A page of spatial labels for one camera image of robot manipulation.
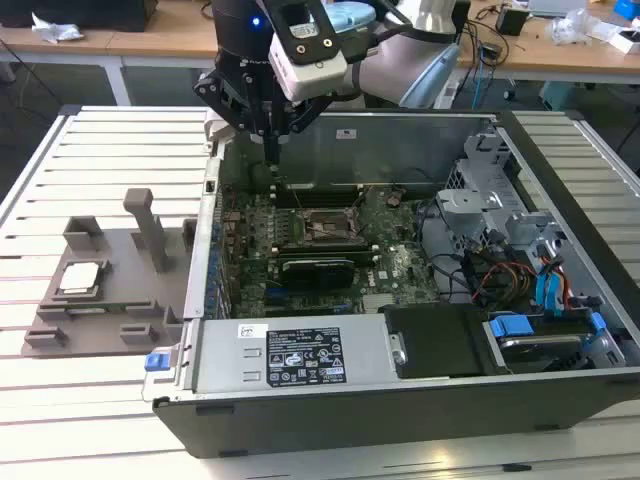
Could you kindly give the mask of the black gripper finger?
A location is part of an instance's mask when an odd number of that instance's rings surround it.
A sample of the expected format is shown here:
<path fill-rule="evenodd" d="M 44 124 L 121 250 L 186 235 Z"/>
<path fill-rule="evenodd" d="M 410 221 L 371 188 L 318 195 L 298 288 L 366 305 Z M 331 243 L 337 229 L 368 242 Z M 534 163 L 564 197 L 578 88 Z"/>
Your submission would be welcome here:
<path fill-rule="evenodd" d="M 233 84 L 221 74 L 207 74 L 196 83 L 194 92 L 235 130 L 248 132 L 254 142 L 262 143 L 265 163 L 273 163 L 270 120 L 254 75 L 241 74 Z"/>
<path fill-rule="evenodd" d="M 272 101 L 272 163 L 280 162 L 281 142 L 306 129 L 326 108 L 327 97 L 316 97 L 295 106 L 284 97 Z"/>

